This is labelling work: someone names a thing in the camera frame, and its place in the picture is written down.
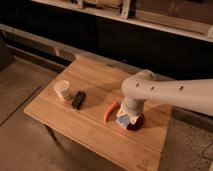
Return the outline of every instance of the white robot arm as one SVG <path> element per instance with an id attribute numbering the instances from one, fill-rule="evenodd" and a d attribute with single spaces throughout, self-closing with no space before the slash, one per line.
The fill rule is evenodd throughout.
<path id="1" fill-rule="evenodd" d="M 144 70 L 126 79 L 122 91 L 125 98 L 117 118 L 123 115 L 139 117 L 144 100 L 156 100 L 213 116 L 213 79 L 159 82 L 151 71 Z"/>

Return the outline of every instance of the shelf unit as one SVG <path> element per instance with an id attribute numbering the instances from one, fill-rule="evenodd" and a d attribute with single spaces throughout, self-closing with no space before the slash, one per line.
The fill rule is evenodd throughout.
<path id="1" fill-rule="evenodd" d="M 213 25 L 211 23 L 198 22 L 184 18 L 165 15 L 163 13 L 146 11 L 140 8 L 138 9 L 137 7 L 142 6 L 143 2 L 141 2 L 142 5 L 141 4 L 136 5 L 135 16 L 129 17 L 129 13 L 132 10 L 130 8 L 131 0 L 123 0 L 122 7 L 120 8 L 121 10 L 119 9 L 116 10 L 115 8 L 109 7 L 101 9 L 83 5 L 83 0 L 78 0 L 77 4 L 71 3 L 70 0 L 31 0 L 31 1 L 56 6 L 64 9 L 69 9 L 73 11 L 83 12 L 90 15 L 104 17 L 150 29 L 191 37 L 194 39 L 199 39 L 207 42 L 213 42 Z"/>

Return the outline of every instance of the wooden tabletop surface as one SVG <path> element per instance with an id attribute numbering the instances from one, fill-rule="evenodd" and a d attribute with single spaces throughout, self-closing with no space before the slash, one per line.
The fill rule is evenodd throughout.
<path id="1" fill-rule="evenodd" d="M 157 170 L 170 105 L 146 101 L 145 125 L 136 132 L 121 128 L 115 122 L 116 113 L 109 122 L 103 122 L 107 107 L 123 99 L 120 87 L 129 76 L 122 70 L 78 57 L 25 108 L 25 113 L 127 170 Z M 81 110 L 71 108 L 72 100 L 62 102 L 57 97 L 53 85 L 60 80 L 71 83 L 72 96 L 79 90 L 86 92 Z"/>

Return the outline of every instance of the concrete floor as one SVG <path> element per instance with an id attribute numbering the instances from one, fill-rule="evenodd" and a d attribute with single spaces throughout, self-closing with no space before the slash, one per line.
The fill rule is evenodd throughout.
<path id="1" fill-rule="evenodd" d="M 4 115 L 0 122 L 13 114 L 1 122 L 0 170 L 122 170 L 57 133 L 59 143 L 55 143 L 41 123 L 24 114 L 24 107 L 56 76 L 21 59 L 0 72 L 0 92 L 6 89 L 0 93 L 0 114 Z"/>
<path id="2" fill-rule="evenodd" d="M 0 72 L 0 170 L 123 170 L 23 113 L 57 74 L 19 58 Z M 174 108 L 159 170 L 208 171 L 212 143 L 212 118 Z"/>

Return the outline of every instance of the cup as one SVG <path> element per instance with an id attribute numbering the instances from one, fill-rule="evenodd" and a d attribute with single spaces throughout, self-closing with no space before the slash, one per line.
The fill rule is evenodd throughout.
<path id="1" fill-rule="evenodd" d="M 53 90 L 56 92 L 61 101 L 66 101 L 70 99 L 70 82 L 67 80 L 61 80 L 55 83 Z"/>

